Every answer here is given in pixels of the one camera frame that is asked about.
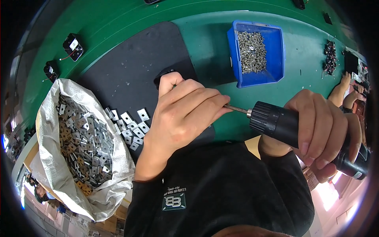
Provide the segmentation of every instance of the black rubber mat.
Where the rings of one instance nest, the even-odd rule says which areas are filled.
[[[158,102],[153,80],[167,69],[179,72],[184,79],[197,80],[179,29],[172,22],[160,22],[113,48],[77,83],[91,90],[104,108],[117,109],[119,115],[128,111],[137,123],[141,122],[137,110],[146,108],[150,126]],[[209,143],[214,137],[210,127],[191,145]],[[129,151],[136,162],[142,146]]]

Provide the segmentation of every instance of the person's left hand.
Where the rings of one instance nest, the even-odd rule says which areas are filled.
[[[192,79],[184,80],[177,72],[163,75],[158,104],[136,165],[135,180],[147,181],[160,174],[176,150],[232,111],[223,108],[229,101],[229,96]]]

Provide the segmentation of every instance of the black shirt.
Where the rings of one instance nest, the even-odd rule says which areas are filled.
[[[124,236],[212,236],[240,224],[302,236],[315,211],[295,154],[261,159],[244,143],[174,154],[154,180],[133,182]]]

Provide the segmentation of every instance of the electric screwdriver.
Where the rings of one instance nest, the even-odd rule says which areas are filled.
[[[229,104],[224,107],[246,114],[250,119],[250,128],[294,148],[299,148],[299,113],[297,111],[261,101],[258,101],[253,108],[248,110]],[[361,144],[357,159],[353,164],[349,160],[349,143],[350,137],[347,135],[340,152],[332,163],[336,165],[337,170],[345,175],[362,180],[367,176],[370,152],[367,151],[365,145]]]

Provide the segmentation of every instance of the red wire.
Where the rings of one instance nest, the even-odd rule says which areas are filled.
[[[67,57],[65,57],[65,58],[60,58],[59,61],[65,60],[66,58],[70,57],[70,56],[75,52],[75,50],[76,50],[76,49],[74,49],[73,52],[72,52],[69,56],[67,56]]]
[[[46,80],[49,80],[49,79],[51,79],[53,77],[53,74],[51,74],[51,76],[48,78],[48,79],[45,79],[45,80],[43,80],[42,82],[44,82],[44,81],[46,81]]]

